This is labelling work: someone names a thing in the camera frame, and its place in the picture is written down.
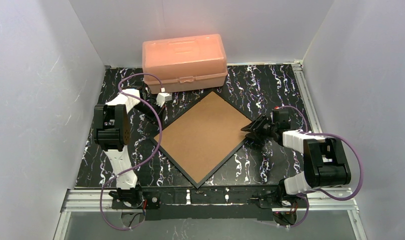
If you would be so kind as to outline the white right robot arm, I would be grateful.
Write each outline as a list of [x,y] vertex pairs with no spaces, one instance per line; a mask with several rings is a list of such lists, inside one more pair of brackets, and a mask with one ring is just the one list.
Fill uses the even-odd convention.
[[342,141],[335,137],[314,136],[292,129],[289,111],[277,108],[270,115],[262,114],[241,131],[255,142],[273,139],[284,148],[303,156],[303,170],[279,182],[282,196],[294,196],[322,187],[347,185],[352,175]]

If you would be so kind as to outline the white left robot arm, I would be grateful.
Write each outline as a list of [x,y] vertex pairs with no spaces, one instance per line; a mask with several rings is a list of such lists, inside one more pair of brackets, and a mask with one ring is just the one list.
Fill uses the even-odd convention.
[[121,190],[134,189],[138,177],[132,167],[128,144],[131,139],[131,124],[128,114],[135,109],[148,121],[158,124],[162,120],[165,103],[172,99],[172,94],[162,88],[152,96],[143,88],[127,88],[113,100],[94,106],[93,139],[108,157],[116,176],[116,187]]

